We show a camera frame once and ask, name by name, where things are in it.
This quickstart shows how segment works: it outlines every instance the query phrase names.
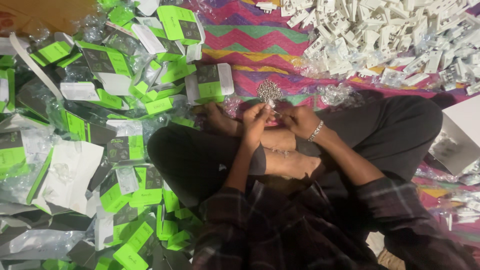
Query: wrist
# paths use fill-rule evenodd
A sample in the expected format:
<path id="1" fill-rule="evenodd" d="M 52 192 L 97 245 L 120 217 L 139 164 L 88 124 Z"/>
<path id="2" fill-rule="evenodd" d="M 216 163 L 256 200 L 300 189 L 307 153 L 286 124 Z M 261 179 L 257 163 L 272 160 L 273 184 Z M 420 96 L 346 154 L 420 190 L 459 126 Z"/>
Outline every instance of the wrist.
<path id="1" fill-rule="evenodd" d="M 259 146 L 260 141 L 251 140 L 248 137 L 244 137 L 240 143 L 240 149 L 244 149 L 250 154 L 253 154 Z"/>
<path id="2" fill-rule="evenodd" d="M 327 126 L 323 125 L 313 141 L 322 147 L 328 147 L 330 144 L 335 143 L 335 141 L 338 139 L 339 137 L 334 130 L 331 130 Z"/>

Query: hand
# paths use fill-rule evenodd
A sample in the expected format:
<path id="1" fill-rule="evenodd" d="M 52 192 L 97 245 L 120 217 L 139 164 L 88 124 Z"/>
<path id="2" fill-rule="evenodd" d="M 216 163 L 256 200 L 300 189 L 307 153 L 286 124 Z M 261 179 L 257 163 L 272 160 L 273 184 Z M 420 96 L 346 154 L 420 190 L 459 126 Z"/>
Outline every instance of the hand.
<path id="1" fill-rule="evenodd" d="M 283 123 L 300 138 L 310 138 L 320 124 L 320 119 L 315 112 L 306 105 L 286 109 L 281 114 Z"/>
<path id="2" fill-rule="evenodd" d="M 246 110 L 243 114 L 243 142 L 257 149 L 265 124 L 275 119 L 274 114 L 270 105 L 265 103 L 258 103 Z"/>

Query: plaid shirt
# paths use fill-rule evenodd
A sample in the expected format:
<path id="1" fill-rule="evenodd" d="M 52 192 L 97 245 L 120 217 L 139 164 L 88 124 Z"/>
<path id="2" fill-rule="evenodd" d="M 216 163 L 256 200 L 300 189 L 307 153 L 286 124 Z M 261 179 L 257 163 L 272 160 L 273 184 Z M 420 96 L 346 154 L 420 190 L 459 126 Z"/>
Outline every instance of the plaid shirt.
<path id="1" fill-rule="evenodd" d="M 447 239 L 415 185 L 381 178 L 356 188 L 385 247 L 411 269 L 480 269 Z M 342 229 L 315 182 L 293 200 L 256 182 L 252 193 L 224 187 L 201 205 L 205 220 L 194 270 L 386 269 L 367 244 Z"/>

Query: pile of screws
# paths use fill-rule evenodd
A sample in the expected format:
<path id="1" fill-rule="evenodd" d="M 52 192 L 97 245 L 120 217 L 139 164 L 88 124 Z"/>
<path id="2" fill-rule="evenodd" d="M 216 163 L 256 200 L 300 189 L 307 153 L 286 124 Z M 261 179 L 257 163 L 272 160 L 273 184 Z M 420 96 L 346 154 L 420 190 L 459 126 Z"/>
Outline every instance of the pile of screws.
<path id="1" fill-rule="evenodd" d="M 262 99 L 262 102 L 275 108 L 275 101 L 283 97 L 281 89 L 276 83 L 264 80 L 257 88 L 257 96 Z"/>

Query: open cardboard box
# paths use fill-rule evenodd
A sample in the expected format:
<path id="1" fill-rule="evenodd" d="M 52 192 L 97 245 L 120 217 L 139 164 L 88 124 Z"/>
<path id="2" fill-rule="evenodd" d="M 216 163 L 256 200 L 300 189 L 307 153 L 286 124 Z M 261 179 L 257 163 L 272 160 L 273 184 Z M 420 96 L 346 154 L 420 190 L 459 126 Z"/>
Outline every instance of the open cardboard box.
<path id="1" fill-rule="evenodd" d="M 451 173 L 460 175 L 472 162 L 480 158 L 480 96 L 451 106 L 445 110 L 442 130 L 458 145 L 449 155 L 433 154 Z"/>
<path id="2" fill-rule="evenodd" d="M 35 35 L 39 28 L 72 35 L 72 21 L 94 14 L 96 0 L 0 0 L 0 30 Z"/>

